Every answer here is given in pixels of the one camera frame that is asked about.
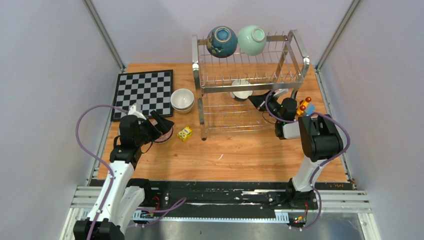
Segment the cream bowl green leaf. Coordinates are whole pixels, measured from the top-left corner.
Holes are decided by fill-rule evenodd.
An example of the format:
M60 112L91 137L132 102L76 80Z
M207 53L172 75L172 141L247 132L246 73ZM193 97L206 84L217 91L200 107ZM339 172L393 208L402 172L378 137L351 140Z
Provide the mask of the cream bowl green leaf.
M187 114L187 113L189 113L193 109L193 107L194 107L193 105L191 105L191 106L189 106L187 108L176 108L176 107L174 107L174 110L177 113L180 113L180 114Z

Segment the plain cream bowl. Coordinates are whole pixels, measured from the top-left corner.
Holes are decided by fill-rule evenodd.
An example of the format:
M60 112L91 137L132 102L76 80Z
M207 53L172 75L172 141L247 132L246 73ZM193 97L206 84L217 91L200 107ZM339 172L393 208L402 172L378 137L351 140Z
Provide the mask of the plain cream bowl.
M187 88L175 90L170 96L171 106L179 111L190 109L195 102L193 92Z

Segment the steel two-tier dish rack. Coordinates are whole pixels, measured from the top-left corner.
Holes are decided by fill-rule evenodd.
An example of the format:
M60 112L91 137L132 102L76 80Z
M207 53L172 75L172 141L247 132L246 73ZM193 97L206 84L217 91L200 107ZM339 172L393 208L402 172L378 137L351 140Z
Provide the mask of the steel two-tier dish rack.
M296 29L268 34L262 53L249 56L238 48L231 56L217 58L206 48L206 39L191 37L192 72L195 84L200 137L210 134L250 132L268 123L243 91L261 95L288 89L295 98L310 66L310 56Z

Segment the dark blue glazed bowl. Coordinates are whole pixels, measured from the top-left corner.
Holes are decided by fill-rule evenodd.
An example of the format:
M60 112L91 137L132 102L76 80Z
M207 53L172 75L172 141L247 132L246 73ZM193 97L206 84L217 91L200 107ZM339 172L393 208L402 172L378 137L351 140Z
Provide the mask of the dark blue glazed bowl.
M238 46L236 33L228 26L213 28L206 38L206 49L217 58L227 58L234 54Z

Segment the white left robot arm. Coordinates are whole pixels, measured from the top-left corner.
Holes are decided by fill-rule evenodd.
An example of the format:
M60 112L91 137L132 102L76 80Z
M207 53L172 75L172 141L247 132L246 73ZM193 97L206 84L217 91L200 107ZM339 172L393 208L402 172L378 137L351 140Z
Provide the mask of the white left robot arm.
M109 163L101 161L108 170L108 176L87 217L76 221L73 227L76 240L123 240L136 208L152 203L153 193L148 188L149 180L132 179L132 175L143 154L141 147L151 146L171 132L174 122L155 111L150 114L156 123L139 113L127 114L120 119Z

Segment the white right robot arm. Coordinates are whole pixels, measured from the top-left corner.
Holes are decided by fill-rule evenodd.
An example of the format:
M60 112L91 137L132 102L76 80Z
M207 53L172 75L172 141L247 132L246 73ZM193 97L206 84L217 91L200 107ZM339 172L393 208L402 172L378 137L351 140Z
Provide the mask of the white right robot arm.
M301 116L295 99L284 98L281 103L272 91L248 97L260 112L268 112L275 118L274 132L281 140L300 139L304 158L298 172L292 177L285 191L286 204L298 209L310 200L315 191L315 183L322 169L330 160L343 153L345 144L338 132L341 126L330 115L312 112Z

